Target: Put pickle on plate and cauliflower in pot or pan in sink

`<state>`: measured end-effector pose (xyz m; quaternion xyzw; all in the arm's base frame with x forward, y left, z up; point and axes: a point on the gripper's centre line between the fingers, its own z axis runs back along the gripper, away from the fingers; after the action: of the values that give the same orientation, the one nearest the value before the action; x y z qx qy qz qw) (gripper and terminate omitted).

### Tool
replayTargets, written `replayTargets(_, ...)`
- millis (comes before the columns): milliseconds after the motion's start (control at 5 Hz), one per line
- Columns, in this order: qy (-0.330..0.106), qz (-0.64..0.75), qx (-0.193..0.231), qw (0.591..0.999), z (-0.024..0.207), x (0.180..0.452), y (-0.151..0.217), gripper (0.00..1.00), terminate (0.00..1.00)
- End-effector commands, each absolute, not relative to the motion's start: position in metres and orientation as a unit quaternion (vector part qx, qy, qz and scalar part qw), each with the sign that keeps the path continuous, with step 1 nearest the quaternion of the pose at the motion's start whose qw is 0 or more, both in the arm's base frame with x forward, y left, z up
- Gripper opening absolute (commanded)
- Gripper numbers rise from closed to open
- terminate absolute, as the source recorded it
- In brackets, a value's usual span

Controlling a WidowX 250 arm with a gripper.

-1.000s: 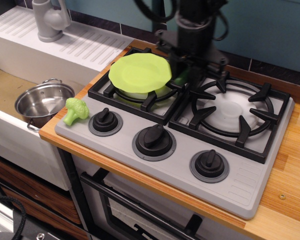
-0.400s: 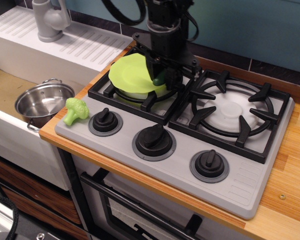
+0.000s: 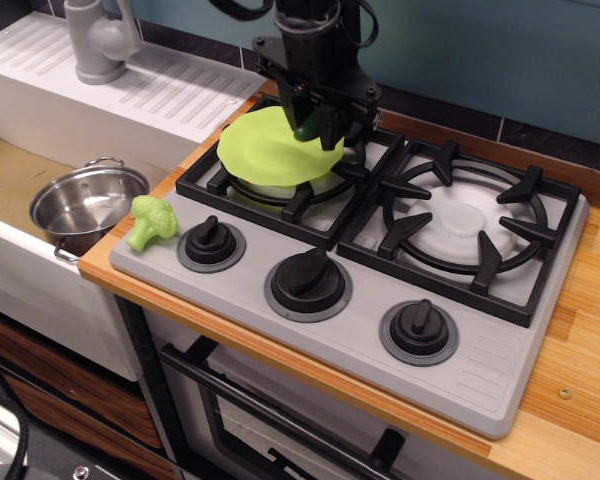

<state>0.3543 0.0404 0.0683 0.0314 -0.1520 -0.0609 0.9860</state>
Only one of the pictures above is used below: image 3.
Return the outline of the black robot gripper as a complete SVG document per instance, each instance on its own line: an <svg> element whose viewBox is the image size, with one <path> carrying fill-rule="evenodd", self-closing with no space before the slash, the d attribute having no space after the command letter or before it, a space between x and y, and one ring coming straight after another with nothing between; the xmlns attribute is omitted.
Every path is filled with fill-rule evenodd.
<svg viewBox="0 0 600 480"><path fill-rule="evenodd" d="M335 149L347 131L372 131L379 121L380 87L358 62L379 28L361 38L358 24L336 24L322 31L283 29L280 37L260 36L252 47L260 73L272 78L293 131L316 113L324 151Z"/></svg>

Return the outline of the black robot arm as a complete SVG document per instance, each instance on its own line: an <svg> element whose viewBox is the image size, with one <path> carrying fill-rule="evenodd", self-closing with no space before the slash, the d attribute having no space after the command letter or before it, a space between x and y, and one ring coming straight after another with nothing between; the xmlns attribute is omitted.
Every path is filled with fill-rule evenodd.
<svg viewBox="0 0 600 480"><path fill-rule="evenodd" d="M350 133L371 133L381 88L362 69L359 51L379 33L366 1L276 1L278 38L259 37L259 72L273 79L286 119L300 141L332 150Z"/></svg>

